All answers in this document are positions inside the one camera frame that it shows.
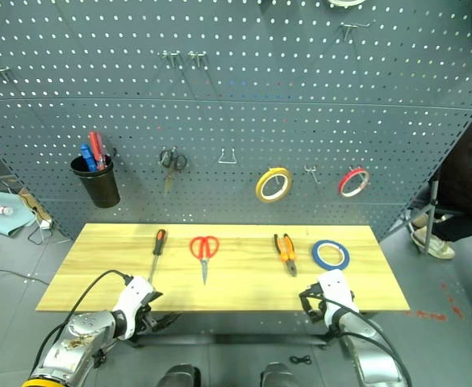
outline pliers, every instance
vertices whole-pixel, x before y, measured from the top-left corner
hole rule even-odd
[[[297,276],[297,266],[294,263],[297,256],[294,253],[293,242],[288,234],[284,234],[283,239],[279,239],[277,234],[274,236],[275,247],[277,252],[281,255],[281,262],[286,264],[287,271],[292,277]]]

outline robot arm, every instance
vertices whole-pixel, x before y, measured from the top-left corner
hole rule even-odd
[[[160,297],[143,277],[133,277],[119,295],[113,312],[83,313],[73,316],[60,338],[31,373],[23,387],[80,387],[92,368],[106,359],[119,340],[167,327],[178,316],[151,318],[149,302]]]
[[[322,300],[319,310],[311,308],[308,298]],[[356,364],[361,386],[404,387],[411,384],[405,379],[409,375],[403,375],[392,357],[395,350],[385,340],[379,325],[359,317],[353,293],[341,270],[320,275],[318,283],[302,292],[300,299],[312,322],[324,320],[329,328],[326,339],[341,337],[344,340]]]

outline wooden table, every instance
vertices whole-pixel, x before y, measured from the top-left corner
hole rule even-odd
[[[66,256],[37,310],[70,310],[100,273],[116,268],[148,277],[156,224],[86,224]],[[169,224],[153,285],[164,295],[152,303],[159,311],[301,310],[299,293],[324,272],[311,257],[319,239],[342,243],[350,252],[344,270],[361,310],[408,310],[409,305],[368,226],[260,226]],[[298,276],[291,277],[274,248],[273,235],[289,234],[297,252]],[[210,261],[207,285],[201,264],[189,251],[199,235],[220,241]],[[329,259],[337,253],[324,251]],[[78,310],[111,309],[124,284],[104,277]]]

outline screwdriver handle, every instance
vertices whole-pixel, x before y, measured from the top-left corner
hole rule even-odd
[[[164,247],[166,234],[167,232],[163,228],[157,232],[157,237],[155,238],[155,248],[153,249],[154,256],[159,256],[162,254],[162,248]]]

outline floor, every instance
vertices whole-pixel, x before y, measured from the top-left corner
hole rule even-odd
[[[50,281],[72,243],[56,243],[65,238],[55,235],[51,244],[35,246],[27,241],[31,230],[14,238],[0,235],[0,268]],[[383,312],[374,319],[392,339],[417,387],[472,387],[472,238],[454,247],[457,257],[442,262],[418,254],[406,231],[382,243],[411,312]],[[63,319],[60,313],[35,312],[44,289],[42,283],[0,273],[0,386],[20,386],[26,380],[40,341]],[[168,333],[322,330],[301,313],[187,314]],[[315,360],[312,365],[289,364],[289,356],[306,354]],[[261,370],[272,361],[288,364],[302,386],[359,386],[352,361],[338,342],[324,350],[268,344],[133,349],[120,344],[85,386],[153,387],[168,368],[185,362],[201,369],[204,386],[258,386]]]

